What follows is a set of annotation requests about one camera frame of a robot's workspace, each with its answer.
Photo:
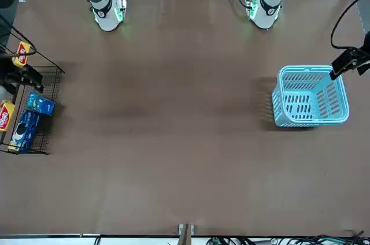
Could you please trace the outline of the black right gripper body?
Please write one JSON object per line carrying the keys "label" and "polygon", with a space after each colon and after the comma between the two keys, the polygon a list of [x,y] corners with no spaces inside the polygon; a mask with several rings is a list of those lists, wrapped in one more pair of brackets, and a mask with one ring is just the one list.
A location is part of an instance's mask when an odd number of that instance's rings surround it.
{"label": "black right gripper body", "polygon": [[20,69],[16,67],[10,58],[1,58],[1,86],[14,95],[17,87],[14,84],[22,84],[22,76],[19,74]]}

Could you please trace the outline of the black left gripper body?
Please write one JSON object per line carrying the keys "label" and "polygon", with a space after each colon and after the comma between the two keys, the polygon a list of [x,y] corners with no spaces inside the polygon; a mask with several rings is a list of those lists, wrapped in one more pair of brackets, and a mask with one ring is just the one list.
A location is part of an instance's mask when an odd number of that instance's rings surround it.
{"label": "black left gripper body", "polygon": [[364,64],[369,66],[369,44],[370,44],[370,31],[365,34],[364,43],[361,51],[364,54]]}

